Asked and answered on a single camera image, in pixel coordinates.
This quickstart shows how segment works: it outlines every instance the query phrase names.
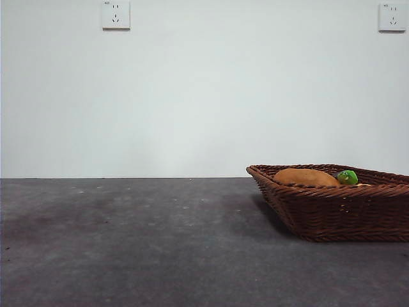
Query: wall socket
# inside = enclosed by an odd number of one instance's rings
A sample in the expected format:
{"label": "wall socket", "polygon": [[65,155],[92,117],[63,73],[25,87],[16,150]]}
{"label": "wall socket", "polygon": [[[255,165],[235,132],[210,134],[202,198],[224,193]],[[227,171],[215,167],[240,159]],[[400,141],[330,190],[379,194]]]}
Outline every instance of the wall socket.
{"label": "wall socket", "polygon": [[379,31],[406,30],[408,25],[408,8],[404,3],[379,4]]}
{"label": "wall socket", "polygon": [[104,1],[102,29],[130,29],[130,1]]}

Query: basket rim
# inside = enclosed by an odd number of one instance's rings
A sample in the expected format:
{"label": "basket rim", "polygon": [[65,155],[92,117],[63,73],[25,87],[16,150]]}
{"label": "basket rim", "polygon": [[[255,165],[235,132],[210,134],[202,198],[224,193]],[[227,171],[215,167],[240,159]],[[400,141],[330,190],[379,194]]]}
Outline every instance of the basket rim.
{"label": "basket rim", "polygon": [[372,184],[372,185],[345,185],[345,184],[340,184],[340,185],[304,185],[304,184],[296,184],[296,183],[290,183],[290,184],[283,184],[282,182],[279,182],[278,180],[274,180],[273,177],[267,175],[266,173],[262,172],[259,168],[260,167],[280,167],[280,168],[309,168],[309,167],[317,167],[317,166],[336,166],[339,168],[344,168],[344,169],[352,169],[355,171],[370,171],[373,173],[376,173],[377,175],[380,176],[388,176],[388,177],[404,177],[407,178],[409,181],[409,176],[406,175],[399,175],[395,173],[386,173],[382,171],[375,171],[371,169],[363,169],[363,168],[356,168],[353,166],[345,166],[345,165],[340,165],[340,164],[293,164],[293,165],[270,165],[270,164],[253,164],[250,165],[249,167],[246,168],[247,172],[250,175],[253,175],[252,173],[257,173],[269,181],[271,181],[272,184],[278,185],[280,187],[297,187],[300,189],[337,189],[337,190],[348,190],[348,189],[407,189],[409,191],[409,183],[408,184]]}

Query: wicker basket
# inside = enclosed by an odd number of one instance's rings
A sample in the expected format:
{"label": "wicker basket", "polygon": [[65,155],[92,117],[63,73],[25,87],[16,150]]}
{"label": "wicker basket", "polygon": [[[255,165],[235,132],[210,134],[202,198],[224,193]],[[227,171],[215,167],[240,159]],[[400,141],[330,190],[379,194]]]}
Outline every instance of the wicker basket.
{"label": "wicker basket", "polygon": [[[329,174],[351,169],[359,183],[371,185],[283,185],[273,177],[285,168]],[[409,242],[408,176],[334,164],[253,165],[247,172],[287,227],[305,240]]]}

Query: food in basket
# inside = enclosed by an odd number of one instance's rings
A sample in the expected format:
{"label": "food in basket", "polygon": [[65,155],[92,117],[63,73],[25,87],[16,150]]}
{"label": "food in basket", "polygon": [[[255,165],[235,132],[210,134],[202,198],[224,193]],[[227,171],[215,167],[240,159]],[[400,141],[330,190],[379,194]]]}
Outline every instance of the food in basket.
{"label": "food in basket", "polygon": [[315,169],[286,168],[275,174],[274,180],[282,184],[341,185],[333,176]]}
{"label": "food in basket", "polygon": [[358,176],[354,171],[345,170],[340,171],[334,175],[341,184],[357,184]]}
{"label": "food in basket", "polygon": [[[369,186],[280,185],[272,177],[286,168],[316,169],[330,175],[353,169],[360,182]],[[409,176],[336,164],[252,165],[247,172],[284,224],[303,239],[409,242]]]}

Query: concrete floor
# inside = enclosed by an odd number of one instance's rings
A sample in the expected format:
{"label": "concrete floor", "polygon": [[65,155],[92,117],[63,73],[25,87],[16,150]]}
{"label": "concrete floor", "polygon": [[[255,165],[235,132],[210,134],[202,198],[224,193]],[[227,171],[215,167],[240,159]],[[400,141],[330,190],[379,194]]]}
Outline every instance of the concrete floor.
{"label": "concrete floor", "polygon": [[311,243],[251,178],[2,180],[1,306],[409,306],[409,244]]}

